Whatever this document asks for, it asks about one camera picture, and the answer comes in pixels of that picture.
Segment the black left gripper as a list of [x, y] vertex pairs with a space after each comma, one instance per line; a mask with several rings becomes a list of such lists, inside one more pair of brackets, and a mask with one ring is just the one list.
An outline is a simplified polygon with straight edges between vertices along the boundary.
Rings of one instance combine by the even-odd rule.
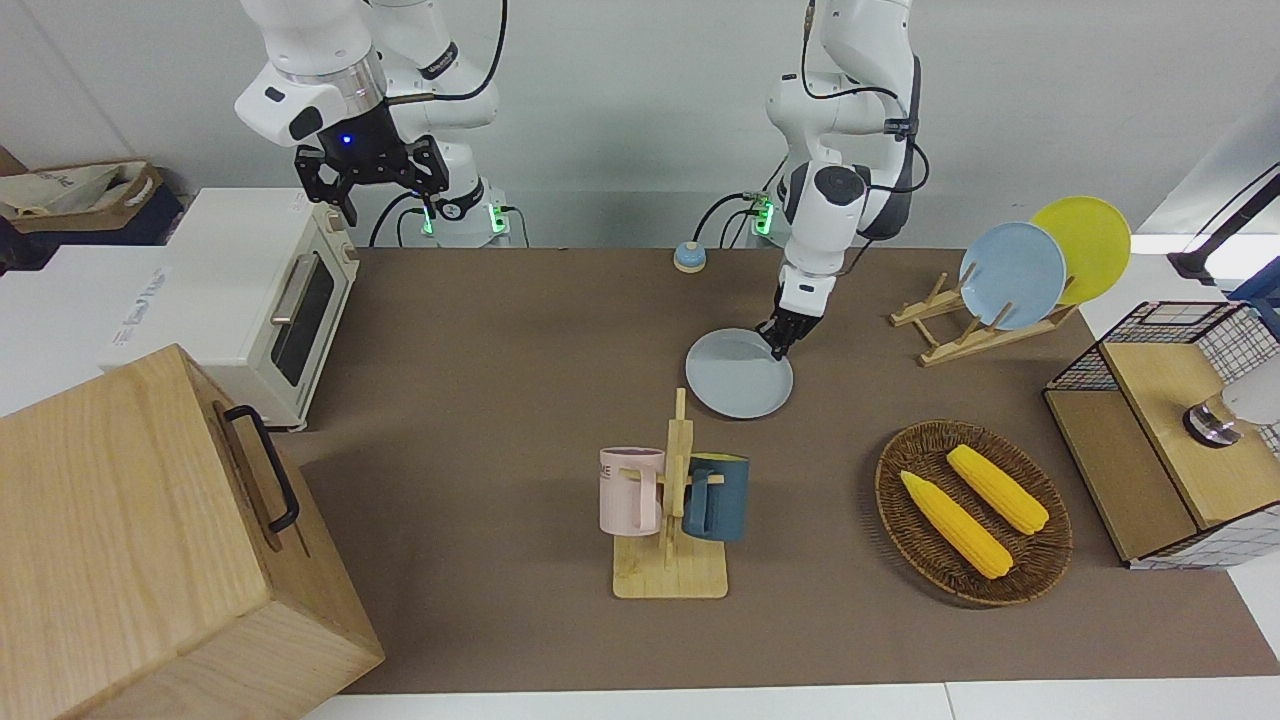
[[774, 307], [771, 316], [759, 324], [759, 336], [771, 346], [773, 360], [785, 360], [791, 347], [804, 340], [818, 324], [820, 316], [810, 316], [783, 307]]

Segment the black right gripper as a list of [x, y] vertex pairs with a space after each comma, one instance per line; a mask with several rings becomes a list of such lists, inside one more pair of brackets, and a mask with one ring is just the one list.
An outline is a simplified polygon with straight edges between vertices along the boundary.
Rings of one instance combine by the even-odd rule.
[[393, 183], [417, 195], [429, 210], [449, 188], [449, 170], [435, 137], [401, 138], [387, 102], [324, 129], [321, 113], [305, 108], [293, 119], [293, 138], [319, 137], [320, 146], [300, 145], [294, 168], [311, 202], [334, 205], [349, 228], [358, 225], [351, 200], [360, 184]]

